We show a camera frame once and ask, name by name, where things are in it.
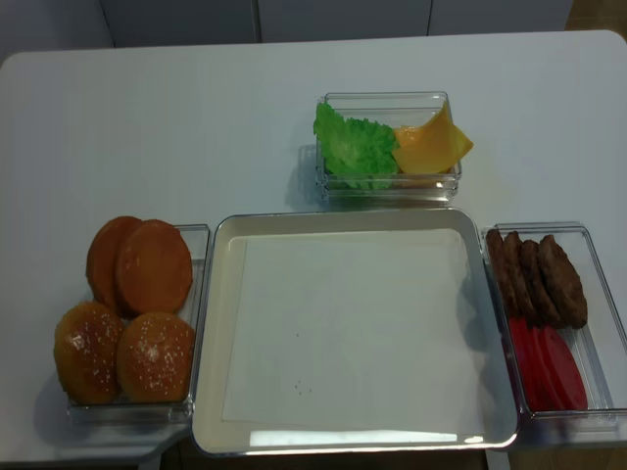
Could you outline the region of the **bun half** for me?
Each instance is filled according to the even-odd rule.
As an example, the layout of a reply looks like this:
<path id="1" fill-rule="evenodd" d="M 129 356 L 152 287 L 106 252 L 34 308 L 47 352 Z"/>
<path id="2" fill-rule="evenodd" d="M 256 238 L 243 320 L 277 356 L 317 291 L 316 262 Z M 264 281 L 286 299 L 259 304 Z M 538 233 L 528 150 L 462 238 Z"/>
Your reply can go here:
<path id="1" fill-rule="evenodd" d="M 109 220 L 95 235 L 86 258 L 85 275 L 94 299 L 121 318 L 126 317 L 117 298 L 115 265 L 121 242 L 141 220 L 122 215 Z"/>
<path id="2" fill-rule="evenodd" d="M 177 313 L 187 299 L 192 278 L 190 251 L 173 225 L 144 220 L 121 241 L 114 283 L 124 316 Z"/>

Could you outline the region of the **clear lettuce cheese container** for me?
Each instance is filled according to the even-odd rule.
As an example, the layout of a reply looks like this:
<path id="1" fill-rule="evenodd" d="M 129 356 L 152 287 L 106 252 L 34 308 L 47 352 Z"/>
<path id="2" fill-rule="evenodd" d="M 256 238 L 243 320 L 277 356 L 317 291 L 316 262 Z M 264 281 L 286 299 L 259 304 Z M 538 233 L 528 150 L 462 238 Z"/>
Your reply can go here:
<path id="1" fill-rule="evenodd" d="M 327 93 L 313 134 L 316 183 L 335 200 L 448 202 L 472 148 L 444 91 Z"/>

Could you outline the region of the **orange cheese slice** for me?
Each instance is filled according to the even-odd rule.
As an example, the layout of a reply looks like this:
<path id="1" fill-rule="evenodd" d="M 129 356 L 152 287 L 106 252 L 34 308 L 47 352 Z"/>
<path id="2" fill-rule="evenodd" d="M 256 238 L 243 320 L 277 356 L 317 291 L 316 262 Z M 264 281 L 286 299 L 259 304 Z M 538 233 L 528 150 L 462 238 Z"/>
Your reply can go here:
<path id="1" fill-rule="evenodd" d="M 422 126 L 394 129 L 399 147 L 392 155 L 405 174 L 437 174 L 450 170 L 474 147 L 453 123 L 447 105 Z"/>

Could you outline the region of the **green lettuce leaf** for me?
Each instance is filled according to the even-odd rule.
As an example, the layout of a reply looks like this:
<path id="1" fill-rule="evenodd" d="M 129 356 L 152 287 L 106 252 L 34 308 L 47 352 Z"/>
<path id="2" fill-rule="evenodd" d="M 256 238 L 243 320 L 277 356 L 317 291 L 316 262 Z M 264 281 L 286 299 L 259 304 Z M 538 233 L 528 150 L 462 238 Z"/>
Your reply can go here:
<path id="1" fill-rule="evenodd" d="M 367 118 L 342 117 L 327 103 L 316 105 L 313 133 L 321 145 L 324 171 L 333 189 L 387 190 L 399 173 L 392 151 L 394 129 Z"/>

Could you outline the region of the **silver metal tray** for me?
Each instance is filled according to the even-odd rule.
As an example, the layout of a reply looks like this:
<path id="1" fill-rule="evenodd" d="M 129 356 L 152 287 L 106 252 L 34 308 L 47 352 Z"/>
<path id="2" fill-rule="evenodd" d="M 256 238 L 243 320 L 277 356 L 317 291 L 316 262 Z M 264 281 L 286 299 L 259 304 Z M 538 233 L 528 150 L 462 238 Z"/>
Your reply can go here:
<path id="1" fill-rule="evenodd" d="M 453 229 L 468 259 L 473 313 L 462 333 L 479 355 L 481 433 L 461 434 L 357 427 L 269 424 L 228 420 L 223 415 L 227 375 L 242 290 L 245 249 L 261 237 L 339 236 Z M 400 211 L 235 215 L 217 228 L 213 241 L 207 313 L 201 335 L 192 435 L 209 454 L 325 453 L 423 449 L 499 448 L 519 427 L 502 345 L 501 328 L 488 285 L 478 231 L 463 211 L 451 208 Z"/>

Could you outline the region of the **white paper sheet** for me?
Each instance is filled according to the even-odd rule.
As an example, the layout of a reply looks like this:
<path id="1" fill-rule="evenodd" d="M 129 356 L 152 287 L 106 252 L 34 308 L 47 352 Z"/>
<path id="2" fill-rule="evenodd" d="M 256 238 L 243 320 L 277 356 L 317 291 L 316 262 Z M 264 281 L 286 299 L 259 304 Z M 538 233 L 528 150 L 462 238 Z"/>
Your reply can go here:
<path id="1" fill-rule="evenodd" d="M 470 286 L 453 229 L 248 241 L 224 417 L 481 433 Z"/>

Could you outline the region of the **brown meat patty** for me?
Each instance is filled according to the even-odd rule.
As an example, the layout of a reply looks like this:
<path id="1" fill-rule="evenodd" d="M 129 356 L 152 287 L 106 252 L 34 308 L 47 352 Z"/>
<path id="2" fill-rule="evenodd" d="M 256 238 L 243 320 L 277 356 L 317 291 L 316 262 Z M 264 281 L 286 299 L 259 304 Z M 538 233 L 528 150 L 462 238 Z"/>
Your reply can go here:
<path id="1" fill-rule="evenodd" d="M 524 318 L 529 328 L 537 325 L 538 313 L 534 308 L 519 258 L 521 240 L 517 231 L 509 232 L 503 242 L 506 269 L 506 312 L 509 317 Z"/>
<path id="2" fill-rule="evenodd" d="M 486 234 L 486 245 L 490 257 L 490 262 L 494 272 L 502 303 L 506 314 L 509 317 L 518 317 L 518 309 L 515 293 L 511 284 L 504 258 L 504 241 L 501 233 L 496 229 L 490 229 Z"/>
<path id="3" fill-rule="evenodd" d="M 553 235 L 539 243 L 538 263 L 545 287 L 564 323 L 581 329 L 588 322 L 588 304 L 581 278 Z"/>
<path id="4" fill-rule="evenodd" d="M 538 263 L 539 244 L 525 240 L 519 248 L 519 263 L 525 279 L 530 300 L 535 308 L 538 326 L 558 329 L 564 326 L 562 318 L 545 287 L 544 278 Z"/>

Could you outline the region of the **right sesame top bun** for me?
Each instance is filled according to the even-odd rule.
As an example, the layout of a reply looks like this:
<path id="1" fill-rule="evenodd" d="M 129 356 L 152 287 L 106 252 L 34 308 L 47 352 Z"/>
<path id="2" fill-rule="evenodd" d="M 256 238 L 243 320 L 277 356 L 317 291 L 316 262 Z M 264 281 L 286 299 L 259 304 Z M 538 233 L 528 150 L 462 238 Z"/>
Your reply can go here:
<path id="1" fill-rule="evenodd" d="M 180 402 L 188 396 L 195 330 L 172 313 L 144 313 L 123 331 L 117 377 L 132 402 Z"/>

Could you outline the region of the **sesame bun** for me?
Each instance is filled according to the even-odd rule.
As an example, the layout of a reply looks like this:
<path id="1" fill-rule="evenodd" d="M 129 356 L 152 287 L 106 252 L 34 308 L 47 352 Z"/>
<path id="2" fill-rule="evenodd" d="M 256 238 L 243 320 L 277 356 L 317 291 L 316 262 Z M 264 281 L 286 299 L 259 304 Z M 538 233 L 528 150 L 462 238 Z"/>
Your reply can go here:
<path id="1" fill-rule="evenodd" d="M 55 328 L 53 356 L 59 382 L 81 405 L 114 401 L 120 392 L 117 350 L 124 325 L 105 305 L 84 302 Z"/>
<path id="2" fill-rule="evenodd" d="M 195 330 L 172 313 L 144 313 L 123 331 L 117 377 L 132 402 L 180 402 L 188 396 Z"/>

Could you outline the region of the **clear bun container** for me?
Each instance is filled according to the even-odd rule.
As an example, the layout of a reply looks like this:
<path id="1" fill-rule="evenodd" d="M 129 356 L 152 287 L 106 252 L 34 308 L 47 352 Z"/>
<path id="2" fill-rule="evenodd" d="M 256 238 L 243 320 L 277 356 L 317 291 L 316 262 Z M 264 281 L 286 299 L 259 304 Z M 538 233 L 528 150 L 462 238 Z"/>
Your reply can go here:
<path id="1" fill-rule="evenodd" d="M 179 225 L 181 237 L 187 245 L 192 260 L 192 284 L 188 296 L 177 316 L 197 331 L 204 325 L 208 298 L 209 273 L 211 272 L 212 234 L 205 224 Z M 194 410 L 195 387 L 202 339 L 194 335 L 189 380 L 185 396 L 180 401 L 132 402 L 120 394 L 106 404 L 82 405 L 68 401 L 67 411 L 71 422 L 76 424 L 99 423 L 108 426 L 143 423 L 186 423 Z"/>

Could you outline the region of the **red tomato slice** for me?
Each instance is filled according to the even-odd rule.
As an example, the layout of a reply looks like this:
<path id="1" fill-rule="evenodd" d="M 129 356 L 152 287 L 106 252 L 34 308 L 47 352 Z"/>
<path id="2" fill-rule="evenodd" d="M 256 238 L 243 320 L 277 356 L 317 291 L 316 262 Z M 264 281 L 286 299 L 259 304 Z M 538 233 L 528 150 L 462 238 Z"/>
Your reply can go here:
<path id="1" fill-rule="evenodd" d="M 549 411 L 553 405 L 546 397 L 542 383 L 537 380 L 534 368 L 535 356 L 530 343 L 529 328 L 525 320 L 520 321 L 519 330 L 522 347 L 520 363 L 529 408 L 534 412 Z"/>
<path id="2" fill-rule="evenodd" d="M 556 330 L 545 328 L 537 332 L 541 357 L 560 408 L 583 411 L 588 409 L 586 389 L 574 357 Z"/>
<path id="3" fill-rule="evenodd" d="M 538 409 L 542 411 L 564 411 L 564 402 L 554 386 L 553 375 L 551 374 L 543 357 L 539 342 L 539 330 L 532 328 L 529 330 L 529 335 L 530 345 L 534 356 L 533 370 L 535 374 L 537 395 L 539 402 L 542 404 L 538 407 Z"/>
<path id="4" fill-rule="evenodd" d="M 511 317 L 508 320 L 508 327 L 520 369 L 526 401 L 529 409 L 535 412 L 537 410 L 538 401 L 534 374 L 531 368 L 532 355 L 528 348 L 527 325 L 523 318 Z"/>

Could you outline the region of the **left sesame top bun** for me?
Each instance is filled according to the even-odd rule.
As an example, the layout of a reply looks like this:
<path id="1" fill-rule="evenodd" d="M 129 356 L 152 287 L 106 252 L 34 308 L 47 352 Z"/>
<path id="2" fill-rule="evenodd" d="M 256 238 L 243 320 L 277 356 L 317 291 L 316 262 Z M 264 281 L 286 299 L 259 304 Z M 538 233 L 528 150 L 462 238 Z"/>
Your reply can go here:
<path id="1" fill-rule="evenodd" d="M 117 350 L 124 325 L 105 305 L 84 302 L 55 328 L 53 356 L 59 382 L 81 405 L 114 401 L 120 392 Z"/>

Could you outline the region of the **clear patty tomato container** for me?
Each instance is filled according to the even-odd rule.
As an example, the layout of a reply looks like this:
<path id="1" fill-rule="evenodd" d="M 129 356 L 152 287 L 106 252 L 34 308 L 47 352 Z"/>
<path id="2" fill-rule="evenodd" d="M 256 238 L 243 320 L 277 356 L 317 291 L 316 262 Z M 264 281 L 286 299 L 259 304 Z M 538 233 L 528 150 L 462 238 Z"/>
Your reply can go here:
<path id="1" fill-rule="evenodd" d="M 564 322 L 564 326 L 558 329 L 538 325 L 528 328 L 554 329 L 566 342 L 586 389 L 587 410 L 533 412 L 529 409 L 508 327 L 510 317 L 504 309 L 486 245 L 486 234 L 492 228 L 501 233 L 503 240 L 511 231 L 518 232 L 521 242 L 533 240 L 538 244 L 546 235 L 553 235 L 577 270 L 588 304 L 587 324 L 581 329 L 573 329 Z M 484 228 L 480 240 L 497 321 L 502 330 L 510 382 L 520 414 L 531 421 L 563 422 L 567 426 L 592 429 L 609 429 L 624 422 L 626 333 L 589 231 L 576 222 L 497 224 Z"/>

